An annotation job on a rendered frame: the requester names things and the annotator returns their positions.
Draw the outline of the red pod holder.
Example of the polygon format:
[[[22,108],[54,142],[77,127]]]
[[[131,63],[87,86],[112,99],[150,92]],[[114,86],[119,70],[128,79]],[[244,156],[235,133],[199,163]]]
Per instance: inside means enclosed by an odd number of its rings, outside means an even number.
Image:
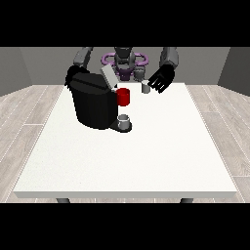
[[[117,104],[120,106],[126,106],[130,103],[130,90],[127,88],[119,88],[116,91]]]

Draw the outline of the small grey cup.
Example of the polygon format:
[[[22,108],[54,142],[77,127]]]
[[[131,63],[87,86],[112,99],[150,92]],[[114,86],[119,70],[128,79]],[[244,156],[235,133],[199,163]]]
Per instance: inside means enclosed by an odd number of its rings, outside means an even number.
[[[120,114],[117,117],[118,128],[121,130],[126,130],[130,126],[130,118],[127,114]]]

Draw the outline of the pale grey machine lid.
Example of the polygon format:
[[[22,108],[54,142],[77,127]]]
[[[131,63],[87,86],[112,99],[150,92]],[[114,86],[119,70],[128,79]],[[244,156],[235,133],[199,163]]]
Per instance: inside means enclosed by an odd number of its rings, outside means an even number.
[[[113,89],[118,84],[119,80],[116,77],[116,74],[114,73],[110,64],[103,66],[100,69],[100,72],[110,89]]]

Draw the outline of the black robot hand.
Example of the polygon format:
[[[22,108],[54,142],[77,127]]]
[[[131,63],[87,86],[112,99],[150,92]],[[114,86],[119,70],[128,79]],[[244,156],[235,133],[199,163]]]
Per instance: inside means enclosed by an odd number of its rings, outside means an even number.
[[[147,85],[161,94],[169,87],[174,78],[174,67],[170,64],[164,64],[148,79]]]
[[[65,77],[65,83],[64,85],[67,86],[70,81],[72,80],[72,77],[76,74],[76,73],[89,73],[89,70],[84,68],[83,66],[78,66],[78,65],[72,65],[68,71],[67,71],[67,74],[66,74],[66,77]]]

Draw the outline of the black coffee machine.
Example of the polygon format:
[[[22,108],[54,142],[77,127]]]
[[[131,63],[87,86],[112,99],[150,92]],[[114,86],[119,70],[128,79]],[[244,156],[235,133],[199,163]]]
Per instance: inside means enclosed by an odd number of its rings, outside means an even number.
[[[77,119],[92,129],[113,129],[120,133],[132,130],[132,123],[121,128],[118,121],[117,94],[112,92],[104,77],[96,73],[78,72],[69,83]]]

